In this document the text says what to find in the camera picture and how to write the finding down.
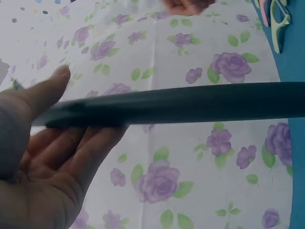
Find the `floral tablecloth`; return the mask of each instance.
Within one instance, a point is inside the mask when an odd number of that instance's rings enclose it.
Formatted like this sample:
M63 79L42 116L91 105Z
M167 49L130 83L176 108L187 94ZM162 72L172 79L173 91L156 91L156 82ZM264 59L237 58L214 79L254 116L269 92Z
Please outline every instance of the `floral tablecloth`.
M32 31L36 42L20 36L27 56L10 63L1 87L11 78L29 87L60 64L72 72L63 100L279 81L250 3L220 0L181 17L151 0L76 1L47 31L43 22ZM134 125L101 165L72 228L286 229L291 204L287 120Z

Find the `purple rose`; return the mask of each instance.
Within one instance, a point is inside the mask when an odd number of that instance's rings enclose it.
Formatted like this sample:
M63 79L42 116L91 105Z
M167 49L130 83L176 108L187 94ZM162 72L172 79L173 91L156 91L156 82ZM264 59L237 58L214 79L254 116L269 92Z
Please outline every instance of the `purple rose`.
M178 188L180 172L171 168L166 160L159 160L149 165L146 175L139 177L134 183L141 202L150 204L164 201L173 196Z
M115 46L115 42L112 40L105 40L100 45L98 45L94 50L91 52L91 60L97 61L106 57L113 47Z
M122 222L120 220L120 214L113 214L111 210L107 212L107 214L103 215L103 220L105 222L106 229L119 229L122 226Z
M249 146L248 148L242 147L237 154L236 164L240 169L247 168L250 163L255 159L256 147Z
M14 65L12 68L11 68L11 73L14 74L16 71L16 65Z
M122 83L113 83L103 95L124 94L132 92L131 88Z
M81 51L81 53L82 53L82 54L87 54L88 51L89 51L89 47L86 47L86 48L84 48L84 49Z
M46 66L47 61L48 61L48 56L43 55L43 56L40 58L40 61L39 61L38 64L37 64L37 70L39 70L39 69L43 68L44 66Z
M75 34L73 36L73 40L75 40L80 45L80 44L85 44L86 39L88 37L89 37L88 26L84 26L75 32Z
M125 186L126 185L126 177L125 175L117 168L114 168L110 173L110 180L114 186Z
M127 20L128 20L128 15L119 14L119 15L116 17L115 23L116 23L117 25L122 25L123 23L126 23Z
M87 95L86 98L93 98L99 95L98 91L90 91Z
M64 61L65 61L65 59L66 59L66 58L62 58L62 59L59 61L59 63L64 62Z
M140 32L133 32L128 39L133 41L133 42L137 42L138 40L140 40L142 37L142 31Z
M271 154L277 154L285 166L292 166L291 139L287 123L269 126L265 147Z
M273 228L280 220L277 210L270 208L265 211L262 218L262 226L264 228Z
M65 42L65 44L63 45L63 49L66 49L68 47L69 43L70 43L70 40L67 40Z
M73 229L86 229L87 222L89 219L88 213L85 211L84 208L81 209L78 217L76 218L75 222L72 224Z
M70 8L68 6L65 6L61 8L58 12L62 16L67 16L69 14Z
M187 74L185 80L188 84L193 84L202 75L202 68L191 69Z
M147 20L147 17L142 17L142 18L138 19L139 22L144 21L144 20Z
M63 44L63 37L61 37L58 41L57 41L57 48L60 48Z
M169 14L166 10L163 10L161 12L156 12L152 15L152 18L154 18L155 20L161 20L161 19L165 19L170 17L171 14Z
M206 140L206 146L212 148L212 154L221 156L231 150L230 139L232 137L228 130L213 130Z
M244 57L228 52L216 54L212 60L211 69L222 74L227 81L232 83L242 83L245 75L251 72L248 61Z
M245 15L242 15L242 14L238 14L236 16L236 19L238 21L240 21L240 22L247 22L247 21L249 21L249 18L247 16L245 16Z
M145 134L148 134L153 128L154 128L154 124L144 125L143 126L143 131L144 131Z
M173 43L182 48L184 45L189 45L191 43L191 36L189 34L179 33L175 36Z

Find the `hand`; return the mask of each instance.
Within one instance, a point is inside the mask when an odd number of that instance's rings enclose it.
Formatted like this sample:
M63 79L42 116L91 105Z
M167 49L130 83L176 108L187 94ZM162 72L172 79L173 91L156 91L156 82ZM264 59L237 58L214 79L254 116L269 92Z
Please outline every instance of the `hand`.
M97 169L126 128L45 129L31 123L62 96L61 66L20 92L0 93L0 228L67 229L80 212Z
M162 0L169 14L193 16L202 13L215 0Z

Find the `green leaf print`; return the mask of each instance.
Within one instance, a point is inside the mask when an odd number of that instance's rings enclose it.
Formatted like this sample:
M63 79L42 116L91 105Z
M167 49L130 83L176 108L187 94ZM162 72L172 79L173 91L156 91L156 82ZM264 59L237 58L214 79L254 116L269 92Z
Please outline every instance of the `green leaf print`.
M181 23L182 23L182 25L184 25L184 26L189 26L189 27L192 26L192 21L189 20L189 19L181 19Z
M208 68L207 75L209 80L214 84L220 81L220 75L214 72L211 68Z
M216 211L215 214L218 216L225 216L227 214L227 211L224 209L220 209L220 210Z
M202 158L203 158L203 152L200 152L200 153L197 155L197 161L200 161Z
M237 47L238 46L238 39L234 35L229 35L228 36L228 42L230 45Z
M164 229L168 229L173 225L173 213L170 209L165 210L161 214L160 223Z
M250 32L249 31L245 31L245 32L242 32L240 34L240 42L241 43L246 43L250 38Z
M153 155L153 161L159 161L159 160L167 160L168 156L170 155L170 150L167 146L160 147L156 150L156 152Z
M109 75L110 74L110 67L109 65L104 64L102 72L104 75Z
M289 176L291 176L291 177L292 177L292 174L293 174L292 167L287 166L287 173L289 174Z
M216 122L213 125L213 130L223 130L224 129L224 123L222 122Z
M179 21L177 19L171 20L171 23L170 23L171 27L175 28L178 24L179 24Z
M122 154L121 156L119 156L118 162L119 163L125 162L127 160L127 157L128 157L127 154Z
M187 196L194 186L194 182L183 181L179 183L178 190L174 193L175 198L183 198Z
M227 162L227 157L225 154L222 154L221 156L215 156L215 165L219 169L223 169L225 167L225 164Z
M144 174L143 168L140 164L137 164L135 167L132 169L132 174L131 174L131 183L134 184L137 179L139 179L140 176Z
M263 146L263 148L262 148L262 157L263 157L264 164L268 168L272 168L275 165L275 155L269 153L266 150L265 146Z
M180 229L194 229L194 223L188 216L178 213L177 218Z
M234 209L230 210L230 213L232 215L239 215L241 212L242 211L240 209L238 209L238 208L234 208Z
M93 73L98 73L102 69L102 66L103 66L102 63L96 65L95 68L93 69Z
M113 57L118 51L120 50L120 48L113 48L110 53L108 53L108 57Z
M171 36L168 36L166 38L169 42L173 42L173 40L175 39L175 36L174 35L171 35Z
M129 219L128 218L124 218L124 219L121 220L121 223L122 224L127 224L127 223L129 223Z
M152 76L152 75L154 74L154 71L155 71L155 68L154 68L154 67L147 69L147 70L143 73L141 79L147 79L147 78L149 78L150 76Z
M199 38L191 37L191 44L201 44L201 40Z
M136 81L141 75L141 70L139 68L136 68L132 71L131 77L133 81Z
M228 206L228 211L230 211L233 208L233 202L230 201L229 206Z
M242 56L249 62L249 63L255 63L255 62L259 62L259 59L257 58L257 56L255 56L252 53L249 52L245 52L242 54Z
M256 174L249 174L246 176L248 183L256 185L258 183L258 176Z

